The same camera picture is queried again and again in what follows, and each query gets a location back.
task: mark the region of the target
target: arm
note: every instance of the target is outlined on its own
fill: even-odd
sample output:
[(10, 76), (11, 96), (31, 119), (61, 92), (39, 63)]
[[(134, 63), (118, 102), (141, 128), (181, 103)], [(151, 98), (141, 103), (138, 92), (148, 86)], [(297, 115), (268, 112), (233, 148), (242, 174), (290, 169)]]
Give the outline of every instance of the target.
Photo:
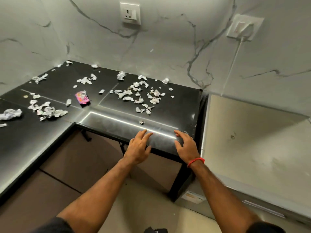
[(99, 231), (130, 170), (149, 156), (151, 146), (146, 148), (146, 143), (152, 133), (145, 135), (146, 131), (138, 132), (130, 141), (124, 157), (87, 192), (57, 215), (68, 222), (75, 233)]
[[(186, 164), (200, 157), (192, 137), (177, 130), (174, 132), (184, 141), (183, 147), (178, 141), (175, 141), (175, 145), (179, 156)], [(190, 168), (199, 180), (223, 233), (245, 233), (253, 223), (261, 221), (200, 160), (193, 162)]]

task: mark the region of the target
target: candy wrapper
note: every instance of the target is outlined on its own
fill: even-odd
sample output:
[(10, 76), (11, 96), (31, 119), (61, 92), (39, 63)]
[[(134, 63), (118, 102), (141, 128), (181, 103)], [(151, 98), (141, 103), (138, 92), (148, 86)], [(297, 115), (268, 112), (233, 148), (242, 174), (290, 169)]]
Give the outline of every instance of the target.
[(86, 104), (90, 101), (86, 95), (86, 91), (80, 91), (75, 96), (80, 104)]

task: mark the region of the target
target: sticker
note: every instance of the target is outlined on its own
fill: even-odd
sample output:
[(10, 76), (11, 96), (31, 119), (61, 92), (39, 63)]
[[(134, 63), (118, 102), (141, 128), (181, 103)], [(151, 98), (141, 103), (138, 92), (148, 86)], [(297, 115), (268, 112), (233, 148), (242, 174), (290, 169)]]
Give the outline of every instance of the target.
[(187, 191), (183, 196), (183, 199), (188, 200), (190, 202), (193, 202), (195, 204), (200, 204), (202, 203), (204, 200), (206, 200), (205, 196), (193, 193), (191, 191)]

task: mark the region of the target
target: black countertop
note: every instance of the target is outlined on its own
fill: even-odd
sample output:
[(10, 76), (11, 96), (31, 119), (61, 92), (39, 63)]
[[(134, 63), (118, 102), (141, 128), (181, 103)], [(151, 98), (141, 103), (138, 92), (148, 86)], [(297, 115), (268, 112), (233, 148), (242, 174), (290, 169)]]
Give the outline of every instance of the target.
[[(134, 82), (139, 82), (137, 75), (126, 74), (124, 81), (118, 81), (118, 71), (93, 69), (90, 65), (79, 62), (70, 66), (64, 64), (55, 69), (47, 71), (47, 79), (39, 84), (26, 82), (0, 96), (0, 113), (9, 108), (20, 108), (23, 111), (21, 118), (1, 121), (8, 125), (0, 128), (0, 196), (73, 125), (124, 143), (128, 143), (138, 131), (147, 129), (154, 133), (149, 141), (154, 154), (180, 161), (174, 145), (176, 137), (173, 130), (185, 131), (194, 137), (201, 98), (199, 90), (172, 83), (164, 84), (149, 78), (149, 87), (141, 86), (140, 94), (144, 103), (153, 105), (146, 95), (151, 87), (166, 95), (160, 103), (154, 105), (155, 108), (148, 115), (146, 112), (135, 111), (137, 106), (144, 108), (140, 104), (123, 101), (118, 99), (117, 94), (109, 93), (110, 90), (125, 90)], [(91, 73), (97, 76), (97, 80), (92, 81), (91, 85), (77, 82), (85, 76), (89, 77)], [(105, 90), (102, 95), (98, 93), (101, 89)], [(85, 107), (74, 96), (82, 90), (87, 91), (91, 100), (90, 105)], [(37, 99), (39, 105), (50, 101), (55, 109), (68, 110), (68, 114), (53, 121), (40, 121), (36, 113), (27, 109), (32, 99), (30, 92), (41, 95)], [(138, 98), (134, 91), (131, 96)], [(67, 99), (72, 100), (69, 107), (65, 105)], [(145, 124), (139, 124), (140, 120), (144, 120)]]

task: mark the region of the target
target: person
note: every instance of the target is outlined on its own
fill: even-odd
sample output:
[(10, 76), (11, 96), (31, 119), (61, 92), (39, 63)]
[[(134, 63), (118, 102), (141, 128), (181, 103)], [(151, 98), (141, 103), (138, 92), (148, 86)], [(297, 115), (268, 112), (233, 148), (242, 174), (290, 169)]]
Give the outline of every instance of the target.
[[(131, 169), (149, 156), (151, 146), (146, 143), (152, 133), (140, 131), (131, 139), (124, 157), (87, 192), (69, 204), (47, 224), (33, 233), (96, 233), (105, 222), (120, 188)], [(216, 221), (223, 233), (279, 233), (280, 227), (263, 222), (256, 214), (225, 187), (203, 164), (196, 143), (188, 134), (175, 130), (176, 136), (184, 141), (183, 146), (176, 140), (180, 158), (193, 170), (199, 180)]]

